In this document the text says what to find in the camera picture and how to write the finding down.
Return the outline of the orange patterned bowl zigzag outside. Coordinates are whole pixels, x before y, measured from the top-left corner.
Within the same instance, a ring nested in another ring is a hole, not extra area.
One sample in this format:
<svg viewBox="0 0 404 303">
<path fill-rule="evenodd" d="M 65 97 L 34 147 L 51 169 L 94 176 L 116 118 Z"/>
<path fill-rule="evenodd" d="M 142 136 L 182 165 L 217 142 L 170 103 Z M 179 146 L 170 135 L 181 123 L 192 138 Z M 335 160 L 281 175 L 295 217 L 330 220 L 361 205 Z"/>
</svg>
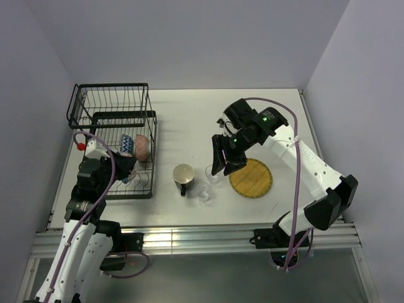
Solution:
<svg viewBox="0 0 404 303">
<path fill-rule="evenodd" d="M 122 134 L 119 145 L 119 154 L 123 157 L 134 156 L 134 141 L 127 134 Z"/>
</svg>

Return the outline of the pink floral patterned bowl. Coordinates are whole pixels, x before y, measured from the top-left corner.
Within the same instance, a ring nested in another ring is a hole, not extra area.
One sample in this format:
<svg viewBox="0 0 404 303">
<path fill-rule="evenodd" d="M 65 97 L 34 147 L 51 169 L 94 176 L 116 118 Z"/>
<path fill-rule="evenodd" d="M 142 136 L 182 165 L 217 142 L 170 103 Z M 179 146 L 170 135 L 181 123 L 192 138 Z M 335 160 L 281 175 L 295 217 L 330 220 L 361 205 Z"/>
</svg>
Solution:
<svg viewBox="0 0 404 303">
<path fill-rule="evenodd" d="M 141 134 L 136 135 L 134 142 L 135 157 L 140 161 L 144 162 L 150 156 L 150 142 L 146 136 Z"/>
</svg>

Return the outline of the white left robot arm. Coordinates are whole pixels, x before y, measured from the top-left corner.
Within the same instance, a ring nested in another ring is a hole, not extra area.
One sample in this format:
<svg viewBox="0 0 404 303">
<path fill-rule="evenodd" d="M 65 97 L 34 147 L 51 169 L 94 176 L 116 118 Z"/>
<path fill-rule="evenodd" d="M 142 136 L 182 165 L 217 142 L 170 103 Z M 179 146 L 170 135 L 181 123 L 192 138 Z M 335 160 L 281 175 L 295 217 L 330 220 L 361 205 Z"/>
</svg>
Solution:
<svg viewBox="0 0 404 303">
<path fill-rule="evenodd" d="M 115 181 L 134 172 L 136 159 L 113 154 L 112 158 L 86 158 L 66 206 L 61 242 L 51 268 L 34 302 L 84 302 L 108 252 L 123 244 L 119 223 L 101 220 L 105 195 Z"/>
</svg>

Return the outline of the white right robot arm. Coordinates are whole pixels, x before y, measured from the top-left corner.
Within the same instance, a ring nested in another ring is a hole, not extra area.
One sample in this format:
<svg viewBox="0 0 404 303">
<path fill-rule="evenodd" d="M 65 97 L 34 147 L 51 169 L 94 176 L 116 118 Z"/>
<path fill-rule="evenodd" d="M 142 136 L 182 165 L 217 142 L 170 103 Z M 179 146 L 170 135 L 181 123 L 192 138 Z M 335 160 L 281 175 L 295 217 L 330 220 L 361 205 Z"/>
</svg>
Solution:
<svg viewBox="0 0 404 303">
<path fill-rule="evenodd" d="M 275 108 L 261 112 L 228 108 L 217 123 L 223 133 L 212 137 L 212 175 L 229 175 L 244 168 L 246 151 L 259 144 L 283 160 L 296 173 L 298 184 L 304 184 L 312 195 L 313 202 L 303 206 L 295 203 L 293 210 L 274 224 L 273 238 L 278 245 L 289 245 L 295 234 L 312 227 L 327 230 L 352 204 L 357 179 L 343 176 L 326 164 L 298 139 Z"/>
</svg>

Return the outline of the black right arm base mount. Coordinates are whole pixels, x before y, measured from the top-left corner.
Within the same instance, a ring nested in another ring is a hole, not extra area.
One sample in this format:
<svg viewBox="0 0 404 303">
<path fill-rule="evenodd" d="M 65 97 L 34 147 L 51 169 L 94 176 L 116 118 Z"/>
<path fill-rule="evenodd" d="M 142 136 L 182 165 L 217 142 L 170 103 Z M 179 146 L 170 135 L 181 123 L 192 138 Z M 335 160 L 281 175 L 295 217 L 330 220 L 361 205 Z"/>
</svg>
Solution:
<svg viewBox="0 0 404 303">
<path fill-rule="evenodd" d="M 311 232 L 299 232 L 295 234 L 295 247 L 299 242 L 300 247 L 308 247 L 310 244 Z M 256 249 L 287 249 L 290 237 L 278 228 L 254 229 L 253 236 L 249 239 L 249 243 L 255 245 Z"/>
</svg>

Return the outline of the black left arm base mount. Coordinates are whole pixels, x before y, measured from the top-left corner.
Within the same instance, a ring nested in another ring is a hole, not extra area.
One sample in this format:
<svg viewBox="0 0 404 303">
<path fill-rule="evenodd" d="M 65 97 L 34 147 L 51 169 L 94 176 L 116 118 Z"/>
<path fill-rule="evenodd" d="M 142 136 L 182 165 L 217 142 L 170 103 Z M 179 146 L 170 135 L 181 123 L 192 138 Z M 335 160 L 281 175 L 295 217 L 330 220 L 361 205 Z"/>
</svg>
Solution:
<svg viewBox="0 0 404 303">
<path fill-rule="evenodd" d="M 123 233 L 117 245 L 114 245 L 100 265 L 104 272 L 121 271 L 127 263 L 129 252 L 141 252 L 144 233 Z"/>
</svg>

